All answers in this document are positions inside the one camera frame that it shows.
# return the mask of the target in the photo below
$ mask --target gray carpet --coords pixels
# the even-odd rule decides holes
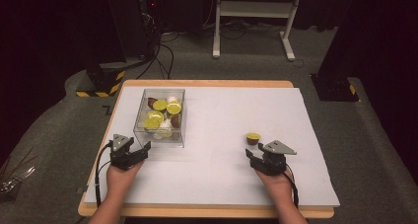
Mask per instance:
[[[226,37],[239,34],[223,31]],[[176,35],[168,35],[163,41],[174,52],[173,79],[289,80],[301,89],[341,202],[334,217],[311,223],[418,223],[418,188],[385,135],[361,81],[349,79],[361,102],[331,103],[317,98],[310,74],[317,73],[335,31],[292,30],[294,62],[286,59],[277,34],[222,38],[219,59],[212,58],[211,37],[174,39]],[[159,59],[170,65],[166,49],[161,48]],[[123,80],[136,78],[145,67],[127,70]],[[24,180],[16,201],[0,203],[0,223],[76,223],[80,219],[80,189],[88,180],[110,118],[104,107],[112,108],[117,97],[76,97],[84,75],[79,72],[67,80],[67,96],[34,122],[13,151],[11,168],[34,148],[28,157],[37,157],[17,173],[32,165],[36,170]],[[163,78],[157,62],[142,78]]]

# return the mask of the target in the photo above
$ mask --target white paper sheet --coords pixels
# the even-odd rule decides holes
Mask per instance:
[[[184,148],[152,148],[127,203],[271,205],[245,155],[245,148],[261,154],[245,142],[245,134],[253,131],[261,134],[261,143],[277,139],[297,151],[286,158],[295,174],[300,205],[339,205],[299,89],[182,88],[187,106]],[[135,137],[133,126],[144,89],[123,88],[106,140],[114,133]],[[135,138],[131,151],[138,148]],[[108,161],[108,153],[107,149],[101,164]],[[85,202],[96,202],[94,179]]]

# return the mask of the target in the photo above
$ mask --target yellow black hazard tape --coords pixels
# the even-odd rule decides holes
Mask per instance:
[[[76,94],[78,97],[81,98],[89,98],[89,97],[112,97],[116,94],[117,90],[120,87],[120,83],[122,81],[122,77],[125,74],[125,71],[119,72],[114,82],[111,82],[111,85],[108,85],[107,90],[77,90]]]

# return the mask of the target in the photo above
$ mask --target white metal stand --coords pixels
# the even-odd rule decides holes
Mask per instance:
[[[220,19],[221,16],[258,17],[288,19],[285,32],[280,32],[280,39],[286,51],[288,60],[295,60],[292,46],[289,43],[289,33],[298,10],[299,0],[291,3],[243,2],[217,0],[216,24],[213,40],[213,57],[221,56]]]

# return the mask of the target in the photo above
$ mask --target clear plastic box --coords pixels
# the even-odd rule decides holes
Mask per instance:
[[[184,147],[186,105],[184,89],[145,89],[134,133],[143,147]]]

